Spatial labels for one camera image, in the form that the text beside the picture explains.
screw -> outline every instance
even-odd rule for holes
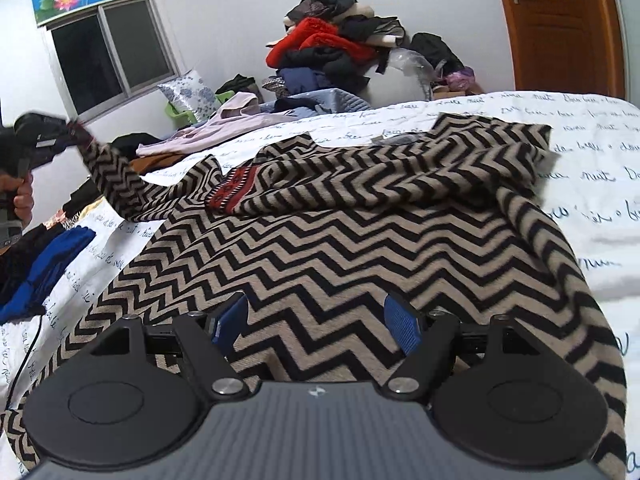
[[[420,388],[420,383],[411,377],[396,377],[386,387],[396,394],[410,394]]]
[[[233,395],[242,391],[244,383],[240,379],[225,377],[211,385],[211,389],[220,395]]]

window frame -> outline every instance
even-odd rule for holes
[[[126,74],[124,73],[124,69],[120,62],[120,58],[113,41],[113,37],[111,36],[109,23],[104,11],[105,9],[124,6],[139,1],[144,1],[146,3],[149,17],[151,18],[152,25],[154,26],[154,30],[156,32],[156,35],[158,36],[160,48],[162,50],[162,54],[164,55],[164,60],[166,61],[167,67],[170,70],[170,73],[167,76],[162,76],[151,80],[150,82],[131,87],[127,81]],[[98,19],[98,24],[100,25],[100,30],[102,31],[104,44],[107,47],[113,69],[115,70],[116,77],[118,78],[118,82],[120,83],[123,91],[120,94],[112,97],[111,99],[101,102],[95,107],[84,111],[82,114],[78,114],[76,105],[74,104],[71,93],[69,92],[68,86],[66,85],[65,75],[62,72],[62,67],[60,66],[58,52],[56,51],[56,44],[53,40],[51,31],[56,28],[64,27],[65,25],[73,23],[77,20],[82,20],[83,18],[86,18],[88,16],[96,16]],[[63,16],[59,19],[52,20],[51,22],[46,23],[43,27],[41,27],[40,30],[42,32],[43,40],[49,54],[49,63],[51,65],[51,69],[53,70],[54,78],[56,79],[58,91],[60,92],[60,97],[62,98],[63,104],[65,105],[66,113],[69,118],[78,118],[83,122],[95,120],[126,103],[132,102],[133,100],[143,95],[149,94],[156,89],[156,86],[158,84],[166,81],[171,81],[171,79],[174,79],[175,77],[180,75],[180,69],[176,63],[174,53],[172,52],[171,43],[166,34],[166,31],[161,25],[158,7],[156,6],[154,0],[111,0],[110,2],[98,4],[89,9],[79,10],[78,12],[75,12],[70,16]]]

pink flower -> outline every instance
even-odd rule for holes
[[[80,0],[53,0],[53,6],[57,10],[71,10],[78,3],[80,3]]]

window pane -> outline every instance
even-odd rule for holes
[[[51,31],[78,115],[122,93],[97,16]]]
[[[129,86],[172,73],[145,0],[104,9],[104,13]]]

white bedsheet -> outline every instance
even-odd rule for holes
[[[263,146],[309,132],[323,146],[367,144],[373,137],[430,129],[441,112],[494,116],[507,121],[550,124],[555,167],[544,174],[543,209],[562,228],[585,277],[609,319],[625,361],[628,382],[626,435],[628,478],[640,479],[640,110],[596,95],[496,92],[482,96],[413,102],[354,114],[335,114],[278,124],[188,156],[176,166],[145,177],[178,182],[211,153],[225,171]],[[123,222],[106,203],[81,225],[95,240],[69,266],[47,299],[42,332],[17,381],[14,404],[46,364],[59,341],[75,325],[119,270],[144,247],[160,222]],[[6,399],[38,320],[0,328],[0,399]],[[22,469],[0,437],[0,478]]]

